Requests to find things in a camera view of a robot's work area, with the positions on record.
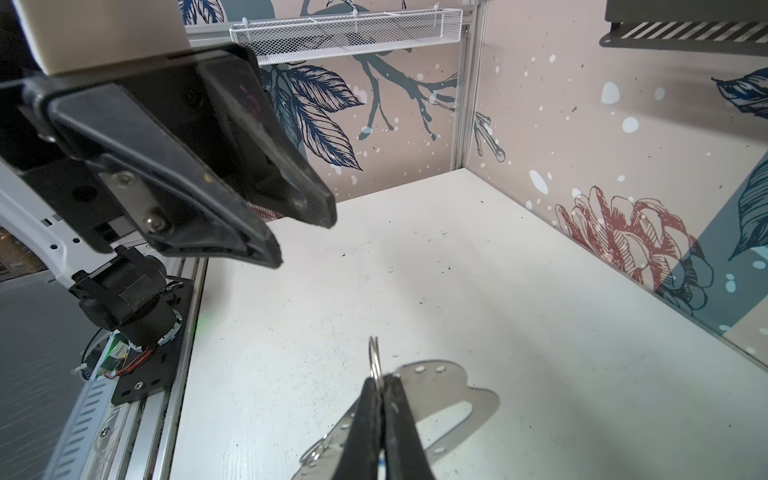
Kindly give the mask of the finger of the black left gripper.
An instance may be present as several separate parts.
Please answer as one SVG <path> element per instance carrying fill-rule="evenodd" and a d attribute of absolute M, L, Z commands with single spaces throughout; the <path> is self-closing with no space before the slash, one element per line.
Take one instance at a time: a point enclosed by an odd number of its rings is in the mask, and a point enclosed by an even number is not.
<path fill-rule="evenodd" d="M 334 196 L 281 125 L 260 70 L 229 53 L 197 64 L 246 202 L 306 224 L 337 222 Z"/>
<path fill-rule="evenodd" d="M 90 161 L 109 173 L 128 171 L 159 193 L 166 227 L 152 232 L 148 208 L 120 202 L 144 238 L 168 257 L 219 257 L 276 269 L 282 253 L 274 234 L 233 188 L 189 147 L 115 84 L 64 95 L 46 108 L 62 133 L 95 144 Z"/>

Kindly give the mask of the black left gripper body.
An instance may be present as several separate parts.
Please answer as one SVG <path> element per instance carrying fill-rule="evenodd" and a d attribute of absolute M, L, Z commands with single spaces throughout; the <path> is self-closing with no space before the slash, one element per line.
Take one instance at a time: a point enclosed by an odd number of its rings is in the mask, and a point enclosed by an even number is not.
<path fill-rule="evenodd" d="M 121 207 L 122 200 L 148 208 L 144 222 L 150 231 L 158 232 L 167 225 L 157 207 L 159 193 L 128 171 L 109 173 L 94 166 L 90 160 L 101 154 L 101 148 L 60 132 L 46 108 L 58 97 L 115 84 L 126 89 L 228 185 L 233 171 L 230 149 L 197 71 L 202 61 L 202 56 L 152 58 L 5 82 L 1 86 L 2 160 L 98 252 L 112 250 L 119 238 L 115 227 L 119 218 L 142 234 L 133 215 Z"/>

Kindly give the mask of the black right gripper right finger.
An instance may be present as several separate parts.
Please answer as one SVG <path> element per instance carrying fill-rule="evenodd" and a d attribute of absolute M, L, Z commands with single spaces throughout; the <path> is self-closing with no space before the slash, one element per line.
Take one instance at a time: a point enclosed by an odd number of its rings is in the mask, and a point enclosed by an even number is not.
<path fill-rule="evenodd" d="M 401 379 L 388 375 L 383 391 L 383 451 L 386 478 L 434 480 Z"/>

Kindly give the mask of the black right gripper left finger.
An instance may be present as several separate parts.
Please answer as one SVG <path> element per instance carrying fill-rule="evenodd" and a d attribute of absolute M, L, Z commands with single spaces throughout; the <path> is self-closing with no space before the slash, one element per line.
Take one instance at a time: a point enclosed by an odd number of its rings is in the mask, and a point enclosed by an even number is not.
<path fill-rule="evenodd" d="M 372 378 L 365 380 L 332 480 L 376 480 L 382 444 L 383 403 Z"/>

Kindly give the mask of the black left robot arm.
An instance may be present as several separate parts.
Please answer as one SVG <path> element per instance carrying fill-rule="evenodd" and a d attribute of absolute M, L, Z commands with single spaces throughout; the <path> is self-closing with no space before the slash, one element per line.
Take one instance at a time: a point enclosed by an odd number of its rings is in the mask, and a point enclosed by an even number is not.
<path fill-rule="evenodd" d="M 336 223 L 277 112 L 234 44 L 4 82 L 1 223 L 94 324 L 155 344 L 174 323 L 163 258 L 276 268 L 259 208 Z"/>

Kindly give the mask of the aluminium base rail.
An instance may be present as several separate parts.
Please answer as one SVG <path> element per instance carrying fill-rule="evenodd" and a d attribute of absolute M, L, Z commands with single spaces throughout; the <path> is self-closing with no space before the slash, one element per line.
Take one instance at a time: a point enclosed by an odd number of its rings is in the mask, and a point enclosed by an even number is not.
<path fill-rule="evenodd" d="M 182 286 L 182 331 L 168 356 L 153 355 L 156 363 L 171 363 L 168 380 L 147 379 L 125 398 L 117 379 L 93 378 L 86 383 L 65 425 L 45 479 L 168 479 L 178 437 L 181 409 L 198 324 L 208 262 L 187 259 L 172 268 Z"/>

